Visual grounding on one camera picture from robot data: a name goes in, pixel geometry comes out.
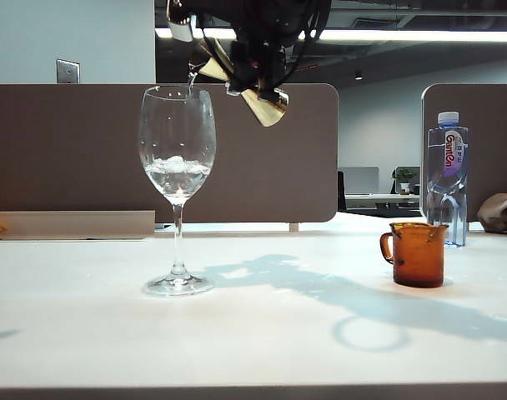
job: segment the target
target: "light switch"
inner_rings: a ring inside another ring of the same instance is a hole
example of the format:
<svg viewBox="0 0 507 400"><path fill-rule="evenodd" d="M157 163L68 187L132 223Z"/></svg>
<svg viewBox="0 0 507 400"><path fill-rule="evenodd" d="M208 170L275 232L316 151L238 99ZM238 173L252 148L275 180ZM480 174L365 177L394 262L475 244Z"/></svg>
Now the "light switch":
<svg viewBox="0 0 507 400"><path fill-rule="evenodd" d="M57 83L79 83L79 62L58 59Z"/></svg>

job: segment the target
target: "ceiling light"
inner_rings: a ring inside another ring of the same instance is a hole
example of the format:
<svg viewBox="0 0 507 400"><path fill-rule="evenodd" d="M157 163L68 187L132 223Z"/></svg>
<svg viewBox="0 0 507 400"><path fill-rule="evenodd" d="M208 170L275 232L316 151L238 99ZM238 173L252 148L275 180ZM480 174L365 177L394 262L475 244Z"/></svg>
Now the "ceiling light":
<svg viewBox="0 0 507 400"><path fill-rule="evenodd" d="M158 27L155 32L160 38L171 38L172 32L168 27ZM193 29L195 38L202 38L200 28ZM230 28L205 28L205 35L210 38L235 40L235 31ZM304 40L304 33L299 39ZM363 29L325 29L320 34L320 40L340 42L485 42L507 43L507 32L471 32L471 31L390 31Z"/></svg>
<svg viewBox="0 0 507 400"><path fill-rule="evenodd" d="M235 31L233 29L226 28L217 28L217 27L206 27L204 29L205 36L208 38L215 39L223 39L223 40L235 40L237 36L235 35ZM156 27L155 32L157 36L162 39L170 39L172 38L172 31L170 31L169 27ZM193 29L193 36L197 39L203 38L202 29L199 27Z"/></svg>
<svg viewBox="0 0 507 400"><path fill-rule="evenodd" d="M398 42L497 42L507 43L507 32L470 31L389 31L363 29L326 29L320 33L326 41L398 41Z"/></svg>

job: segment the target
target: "amber glass pitcher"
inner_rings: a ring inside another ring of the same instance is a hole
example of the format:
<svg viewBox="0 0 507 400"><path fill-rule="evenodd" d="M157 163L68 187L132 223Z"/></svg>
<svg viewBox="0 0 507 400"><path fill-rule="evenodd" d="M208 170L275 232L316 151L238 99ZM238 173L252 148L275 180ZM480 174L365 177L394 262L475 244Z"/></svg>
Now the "amber glass pitcher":
<svg viewBox="0 0 507 400"><path fill-rule="evenodd" d="M381 252L394 265L394 281L416 288L438 288L444 280L444 235L447 225L394 222L379 239ZM389 248L393 238L393 251Z"/></svg>

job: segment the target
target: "gray partition panel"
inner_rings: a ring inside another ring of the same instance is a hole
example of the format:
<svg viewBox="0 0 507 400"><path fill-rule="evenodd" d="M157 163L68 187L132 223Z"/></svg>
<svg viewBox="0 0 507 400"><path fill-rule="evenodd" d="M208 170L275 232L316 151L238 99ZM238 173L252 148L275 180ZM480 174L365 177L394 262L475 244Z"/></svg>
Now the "gray partition panel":
<svg viewBox="0 0 507 400"><path fill-rule="evenodd" d="M136 138L140 84L0 85L0 211L171 207L147 180ZM262 127L223 85L213 100L218 154L187 202L187 222L312 222L337 209L336 91L289 84L289 109Z"/></svg>
<svg viewBox="0 0 507 400"><path fill-rule="evenodd" d="M422 207L426 210L425 177L428 130L437 114L458 111L469 129L467 205L469 221L477 221L481 204L495 193L507 193L507 84L438 84L423 96Z"/></svg>

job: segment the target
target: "bottle cap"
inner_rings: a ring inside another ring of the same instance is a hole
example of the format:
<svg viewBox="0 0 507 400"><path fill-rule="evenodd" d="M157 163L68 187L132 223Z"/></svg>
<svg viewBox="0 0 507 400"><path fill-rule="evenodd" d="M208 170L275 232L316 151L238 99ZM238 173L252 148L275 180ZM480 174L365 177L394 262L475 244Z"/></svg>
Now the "bottle cap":
<svg viewBox="0 0 507 400"><path fill-rule="evenodd" d="M446 112L440 112L439 116L437 117L437 120L439 122L439 125L441 124L451 124L451 123L458 123L459 122L459 113L457 111L446 111Z"/></svg>

